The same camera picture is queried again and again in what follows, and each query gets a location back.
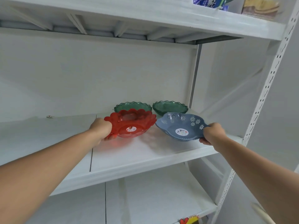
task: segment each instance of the green bowl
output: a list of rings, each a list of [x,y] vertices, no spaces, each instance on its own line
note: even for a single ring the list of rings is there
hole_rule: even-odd
[[[133,102],[120,103],[119,105],[116,105],[114,107],[114,111],[115,112],[120,112],[121,110],[129,111],[131,108],[136,110],[144,109],[146,112],[152,110],[152,107],[146,103],[133,101]]]
[[[178,112],[185,114],[188,111],[188,107],[180,102],[174,101],[159,101],[152,105],[155,112],[163,116],[167,112]]]

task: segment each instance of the brown and yellow box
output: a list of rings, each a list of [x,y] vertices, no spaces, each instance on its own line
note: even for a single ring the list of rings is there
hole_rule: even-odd
[[[275,0],[245,0],[242,14],[272,20],[278,9],[279,2]]]

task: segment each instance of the person's right arm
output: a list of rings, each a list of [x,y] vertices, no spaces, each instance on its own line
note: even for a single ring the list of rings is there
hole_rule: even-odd
[[[199,141],[223,155],[276,224],[299,223],[299,174],[229,139],[219,123],[210,126]]]

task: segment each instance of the hand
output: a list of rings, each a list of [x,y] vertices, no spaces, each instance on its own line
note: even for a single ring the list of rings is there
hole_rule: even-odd
[[[199,141],[205,145],[213,145],[219,139],[227,138],[225,130],[219,123],[211,123],[209,127],[204,128],[204,138]]]
[[[102,118],[96,118],[89,128],[89,131],[94,132],[98,136],[98,144],[102,139],[106,138],[110,134],[111,130],[112,124],[109,121],[105,121]]]

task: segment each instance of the bowl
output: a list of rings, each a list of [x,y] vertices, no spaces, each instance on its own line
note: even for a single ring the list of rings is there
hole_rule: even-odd
[[[119,105],[116,105],[114,107],[115,112],[120,112],[121,110],[127,110],[129,111],[130,109],[144,109],[145,111],[151,111],[152,107],[146,103],[141,103],[141,102],[125,102],[125,103],[120,103]]]
[[[104,120],[112,123],[111,133],[107,136],[119,136],[122,138],[134,138],[144,134],[157,121],[156,115],[144,109],[121,110],[113,112]]]
[[[185,114],[188,111],[188,107],[180,102],[174,101],[159,101],[152,105],[155,112],[163,116],[167,112],[177,112]]]
[[[165,134],[182,142],[204,138],[203,129],[208,126],[199,116],[178,112],[164,114],[156,125]]]

